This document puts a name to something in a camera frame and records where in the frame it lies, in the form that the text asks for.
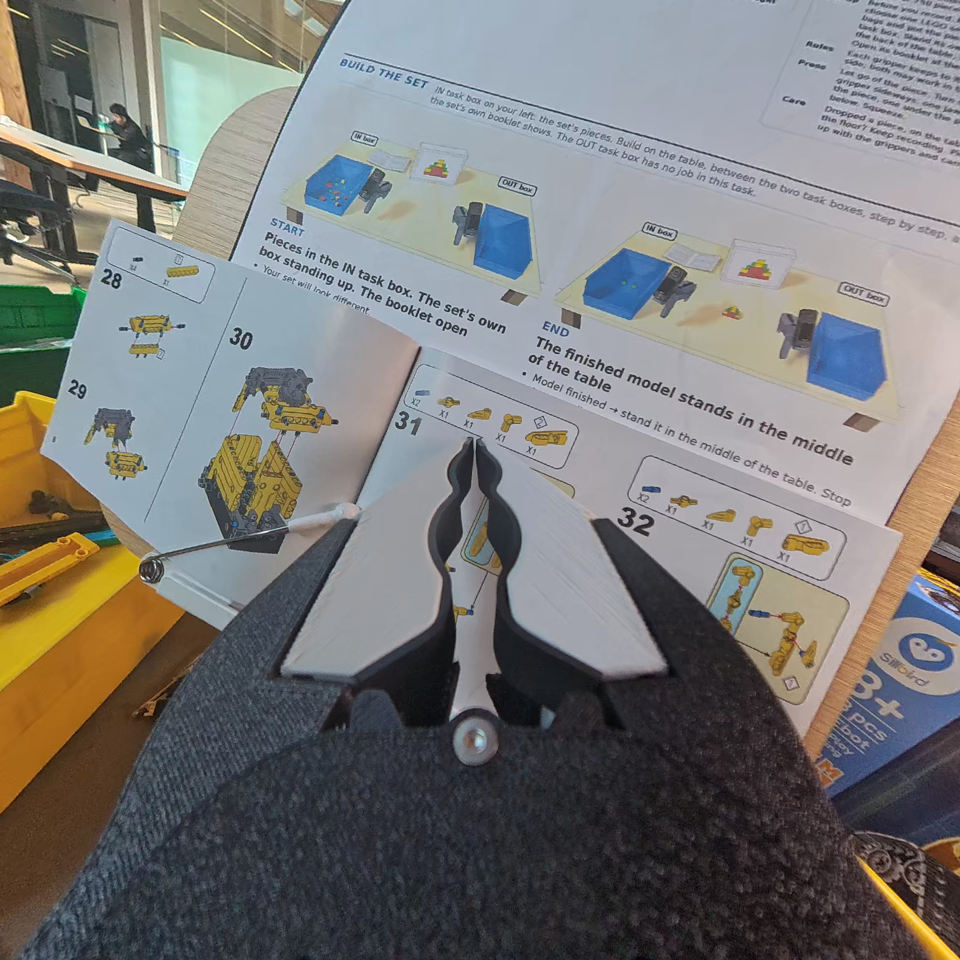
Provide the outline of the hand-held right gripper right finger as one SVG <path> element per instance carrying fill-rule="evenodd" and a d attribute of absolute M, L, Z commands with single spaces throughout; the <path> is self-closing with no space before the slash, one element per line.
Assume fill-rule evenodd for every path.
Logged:
<path fill-rule="evenodd" d="M 487 538 L 501 562 L 494 654 L 512 687 L 557 712 L 571 692 L 664 677 L 668 662 L 600 521 L 510 452 L 475 442 Z"/>

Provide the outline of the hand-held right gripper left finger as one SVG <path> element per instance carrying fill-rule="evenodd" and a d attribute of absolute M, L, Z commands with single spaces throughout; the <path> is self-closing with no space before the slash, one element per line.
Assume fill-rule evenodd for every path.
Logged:
<path fill-rule="evenodd" d="M 453 438 L 364 507 L 281 675 L 383 690 L 408 725 L 443 725 L 457 679 L 446 562 L 462 537 L 474 441 Z"/>

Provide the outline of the lego instruction booklet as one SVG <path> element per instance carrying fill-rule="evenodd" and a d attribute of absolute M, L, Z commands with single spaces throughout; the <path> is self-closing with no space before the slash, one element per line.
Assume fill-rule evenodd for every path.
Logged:
<path fill-rule="evenodd" d="M 157 591 L 226 627 L 341 503 L 401 517 L 469 439 L 619 524 L 809 728 L 900 536 L 427 349 L 327 297 L 114 222 L 42 453 L 163 559 Z"/>

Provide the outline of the orange lego beam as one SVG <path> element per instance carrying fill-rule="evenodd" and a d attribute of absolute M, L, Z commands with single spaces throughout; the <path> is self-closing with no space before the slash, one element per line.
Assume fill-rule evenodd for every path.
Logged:
<path fill-rule="evenodd" d="M 1 606 L 15 602 L 21 595 L 72 570 L 99 552 L 99 546 L 86 536 L 74 533 L 60 536 L 1 565 Z"/>

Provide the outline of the yellow plastic parts bin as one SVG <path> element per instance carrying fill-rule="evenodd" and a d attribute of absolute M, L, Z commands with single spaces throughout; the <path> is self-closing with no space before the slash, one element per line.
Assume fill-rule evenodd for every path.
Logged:
<path fill-rule="evenodd" d="M 98 501 L 41 455 L 55 401 L 21 390 L 1 411 L 2 526 L 30 522 L 34 490 L 78 509 Z M 183 611 L 109 546 L 31 599 L 2 608 L 1 809 L 136 668 Z"/>

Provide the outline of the blue robot kit box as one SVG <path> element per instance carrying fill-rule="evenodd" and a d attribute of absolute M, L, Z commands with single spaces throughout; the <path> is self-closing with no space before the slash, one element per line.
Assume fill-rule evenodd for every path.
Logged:
<path fill-rule="evenodd" d="M 816 766 L 859 856 L 957 954 L 957 586 L 914 578 Z"/>

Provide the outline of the printed task sheet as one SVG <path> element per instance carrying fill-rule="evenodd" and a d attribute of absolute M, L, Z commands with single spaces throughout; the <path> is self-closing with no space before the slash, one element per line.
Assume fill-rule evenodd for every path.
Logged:
<path fill-rule="evenodd" d="M 958 393 L 958 2 L 347 2 L 233 259 L 874 521 Z"/>

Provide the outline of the green plastic bin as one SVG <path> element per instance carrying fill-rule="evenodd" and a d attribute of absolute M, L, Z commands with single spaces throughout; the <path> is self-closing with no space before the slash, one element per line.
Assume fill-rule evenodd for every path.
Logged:
<path fill-rule="evenodd" d="M 86 297 L 79 287 L 56 294 L 44 286 L 2 285 L 1 346 L 72 339 Z"/>

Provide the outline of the instruction booklet on stand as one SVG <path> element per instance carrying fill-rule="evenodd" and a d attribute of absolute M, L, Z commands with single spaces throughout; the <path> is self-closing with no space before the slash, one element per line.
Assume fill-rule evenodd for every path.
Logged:
<path fill-rule="evenodd" d="M 292 105 L 295 93 L 294 87 L 284 87 L 260 94 L 238 107 L 217 129 L 198 163 L 174 240 L 211 255 L 231 252 L 279 135 L 282 114 Z M 953 508 L 958 486 L 959 399 L 955 395 L 886 522 L 902 539 L 804 736 L 810 759 L 821 754 L 852 698 L 887 624 Z"/>

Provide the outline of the background wooden desk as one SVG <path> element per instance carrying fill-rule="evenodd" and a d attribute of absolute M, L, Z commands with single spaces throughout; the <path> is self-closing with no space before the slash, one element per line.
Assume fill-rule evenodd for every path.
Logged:
<path fill-rule="evenodd" d="M 137 197 L 137 224 L 154 232 L 152 200 L 184 200 L 188 188 L 120 159 L 70 145 L 2 117 L 2 157 L 30 170 L 30 184 L 41 197 L 69 206 L 68 174 L 89 173 Z"/>

